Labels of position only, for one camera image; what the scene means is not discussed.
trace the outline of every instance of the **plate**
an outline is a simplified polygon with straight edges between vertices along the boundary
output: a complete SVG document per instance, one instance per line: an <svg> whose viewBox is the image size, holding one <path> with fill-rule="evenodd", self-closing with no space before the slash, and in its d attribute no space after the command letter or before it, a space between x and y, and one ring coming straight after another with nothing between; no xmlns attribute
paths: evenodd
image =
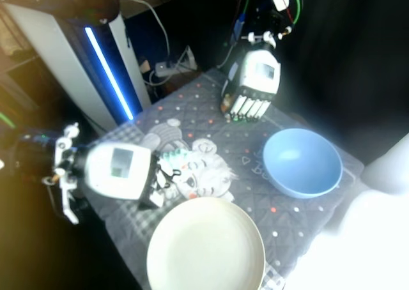
<svg viewBox="0 0 409 290"><path fill-rule="evenodd" d="M201 197L175 207L159 223L146 266L152 290L257 290L264 245L237 205Z"/></svg>

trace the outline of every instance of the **gray quilted tablecloth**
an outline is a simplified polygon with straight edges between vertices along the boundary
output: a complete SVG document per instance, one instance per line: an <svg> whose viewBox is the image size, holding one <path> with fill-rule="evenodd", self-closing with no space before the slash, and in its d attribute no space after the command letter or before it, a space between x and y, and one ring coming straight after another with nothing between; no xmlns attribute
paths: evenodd
<svg viewBox="0 0 409 290"><path fill-rule="evenodd" d="M281 194L266 180L261 150L275 132L302 125L273 106L257 123L228 123L219 110L224 78L217 70L202 74L138 115L134 122L121 125L97 141L142 144L162 153L176 148L193 153L193 158L186 161L189 166L186 172L191 172L195 181L186 181L189 186L167 195L166 205L157 210L139 211L135 201L106 198L84 188L86 197L105 221L119 253L143 289L150 289L146 275L150 238L165 214L190 194L223 197L250 215L265 244L262 290L282 289L298 258L307 252L313 238L363 170L362 163L338 149L344 174L335 190L307 200ZM210 178L217 183L212 184L213 190L207 190L206 182Z"/></svg>

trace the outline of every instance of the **checkered pattern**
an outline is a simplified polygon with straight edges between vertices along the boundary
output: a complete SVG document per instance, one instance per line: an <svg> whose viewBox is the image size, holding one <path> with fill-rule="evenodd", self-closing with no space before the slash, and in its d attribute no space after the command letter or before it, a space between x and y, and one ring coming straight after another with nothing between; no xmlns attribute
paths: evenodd
<svg viewBox="0 0 409 290"><path fill-rule="evenodd" d="M261 289L282 289L283 277L288 276L298 258L306 253L363 165L338 149L344 176L337 189L307 200L282 195L266 180L261 148L269 135L302 125L272 106L257 123L226 123L219 110L223 82L224 76L212 70L138 115L133 123L121 125L97 142L115 140L137 144L151 127L171 118L180 121L183 140L189 146L199 138L211 139L217 145L217 154L239 176L240 180L232 182L230 188L235 204L249 214L263 238L266 270ZM150 238L166 213L184 200L180 197L167 201L163 208L140 211L135 201L107 199L88 189L84 193L105 220L131 272L144 289L149 289L146 251Z"/></svg>

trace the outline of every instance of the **bowl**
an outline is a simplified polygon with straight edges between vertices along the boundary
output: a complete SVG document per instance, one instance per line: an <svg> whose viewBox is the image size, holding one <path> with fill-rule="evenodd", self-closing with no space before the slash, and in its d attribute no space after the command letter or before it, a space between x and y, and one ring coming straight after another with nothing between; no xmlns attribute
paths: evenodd
<svg viewBox="0 0 409 290"><path fill-rule="evenodd" d="M270 182L298 199L327 194L338 186L343 165L335 147L306 129L281 130L267 140L263 163Z"/></svg>

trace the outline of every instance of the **cartoon character print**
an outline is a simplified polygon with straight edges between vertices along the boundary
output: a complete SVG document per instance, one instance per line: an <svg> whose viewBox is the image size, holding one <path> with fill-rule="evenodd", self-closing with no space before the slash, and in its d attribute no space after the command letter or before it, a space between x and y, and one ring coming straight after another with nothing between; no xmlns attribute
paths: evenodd
<svg viewBox="0 0 409 290"><path fill-rule="evenodd" d="M177 119L168 119L166 123L154 126L140 144L152 151L160 151L160 164L181 172L180 176L173 178L175 185L165 189L166 199L179 195L186 199L214 196L233 202L229 188L237 176L217 154L216 144L208 139L198 139L189 149L181 139L179 125Z"/></svg>

